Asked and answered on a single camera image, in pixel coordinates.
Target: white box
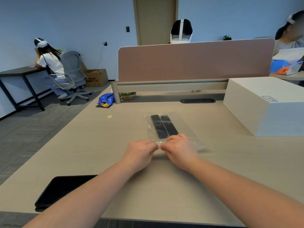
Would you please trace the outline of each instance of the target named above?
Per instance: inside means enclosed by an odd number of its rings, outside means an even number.
[[[229,79],[224,105],[254,136],[304,136],[304,88],[275,77]]]

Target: remote control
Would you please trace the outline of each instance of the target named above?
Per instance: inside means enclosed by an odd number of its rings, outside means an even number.
[[[171,135],[177,135],[178,132],[176,130],[176,128],[174,127],[173,123],[171,122],[170,118],[168,117],[168,115],[164,115],[161,116],[161,120],[169,134],[169,136]]]
[[[168,133],[166,131],[166,128],[164,126],[164,124],[162,123],[160,117],[158,116],[158,114],[156,115],[151,115],[151,119],[153,121],[153,124],[155,126],[156,132],[158,134],[158,137],[160,139],[163,138],[168,138]]]

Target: clear plastic bag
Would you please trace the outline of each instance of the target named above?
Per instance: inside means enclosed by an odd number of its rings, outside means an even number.
[[[148,138],[158,145],[165,143],[170,135],[183,133],[188,137],[197,151],[207,147],[177,112],[146,113],[145,118],[147,122]]]

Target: beige desk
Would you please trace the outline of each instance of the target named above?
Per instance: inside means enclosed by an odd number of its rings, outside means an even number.
[[[274,73],[271,73],[269,76],[276,77],[276,78],[283,79],[283,80],[289,80],[289,81],[304,81],[304,71],[301,71],[301,72],[298,72],[295,74],[291,74],[288,76],[274,74]]]
[[[120,160],[128,142],[147,138],[146,112],[169,111],[177,111],[209,145],[201,157],[304,203],[303,137],[254,137],[221,101],[122,103],[109,109],[95,105],[96,100],[0,186],[0,211],[35,212],[34,203],[52,178],[104,171]],[[103,216],[242,225],[162,151],[126,183]]]

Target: person's left hand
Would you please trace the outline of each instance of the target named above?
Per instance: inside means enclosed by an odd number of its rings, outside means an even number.
[[[150,163],[156,150],[158,150],[158,145],[151,140],[142,139],[130,142],[121,162],[128,165],[133,173],[136,173]]]

